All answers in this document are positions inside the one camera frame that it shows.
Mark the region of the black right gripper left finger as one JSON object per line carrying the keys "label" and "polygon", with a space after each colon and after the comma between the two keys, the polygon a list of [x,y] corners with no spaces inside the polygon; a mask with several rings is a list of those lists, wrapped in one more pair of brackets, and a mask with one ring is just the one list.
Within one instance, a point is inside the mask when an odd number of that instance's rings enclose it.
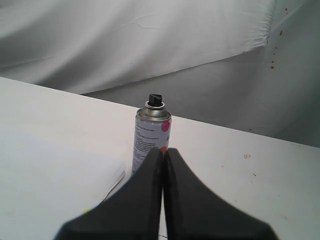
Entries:
{"label": "black right gripper left finger", "polygon": [[137,172],[94,209],[66,222],[57,240],[157,240],[163,153],[153,148]]}

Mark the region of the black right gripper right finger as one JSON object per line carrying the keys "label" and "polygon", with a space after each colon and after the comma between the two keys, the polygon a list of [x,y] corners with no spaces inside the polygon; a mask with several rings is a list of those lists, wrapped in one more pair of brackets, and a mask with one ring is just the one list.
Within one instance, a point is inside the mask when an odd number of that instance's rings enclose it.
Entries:
{"label": "black right gripper right finger", "polygon": [[164,212],[170,240],[276,240],[271,226],[212,192],[179,151],[164,155]]}

